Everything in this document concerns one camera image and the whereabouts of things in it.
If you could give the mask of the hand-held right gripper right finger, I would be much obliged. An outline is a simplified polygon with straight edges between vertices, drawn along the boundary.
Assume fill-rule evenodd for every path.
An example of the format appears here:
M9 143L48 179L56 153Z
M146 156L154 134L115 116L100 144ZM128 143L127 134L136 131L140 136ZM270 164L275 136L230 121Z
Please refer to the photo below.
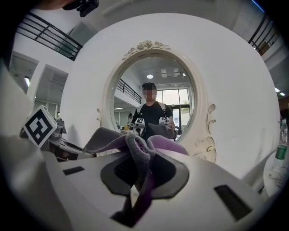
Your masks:
M247 231L267 212L269 201L218 165L158 151L184 164L189 179L172 199L152 201L140 220L141 231Z

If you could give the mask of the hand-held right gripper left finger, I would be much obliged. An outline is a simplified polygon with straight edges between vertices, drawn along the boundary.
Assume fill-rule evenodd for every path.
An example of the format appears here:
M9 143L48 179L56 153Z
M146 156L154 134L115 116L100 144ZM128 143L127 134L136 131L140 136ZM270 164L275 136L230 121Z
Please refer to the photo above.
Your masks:
M112 194L100 177L105 165L125 154L118 152L67 162L58 162L50 152L44 152L43 156L51 183L74 231L131 230L111 219L122 209L125 197Z

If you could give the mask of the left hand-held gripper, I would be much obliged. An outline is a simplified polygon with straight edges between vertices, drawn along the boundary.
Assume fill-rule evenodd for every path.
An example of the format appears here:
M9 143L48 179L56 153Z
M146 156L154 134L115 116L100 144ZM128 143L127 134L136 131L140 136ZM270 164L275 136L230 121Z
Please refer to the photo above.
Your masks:
M27 117L19 136L29 139L42 151L53 153L59 162L65 162L68 158L96 157L74 143L61 140L65 133L64 121L56 120L45 106L40 105Z

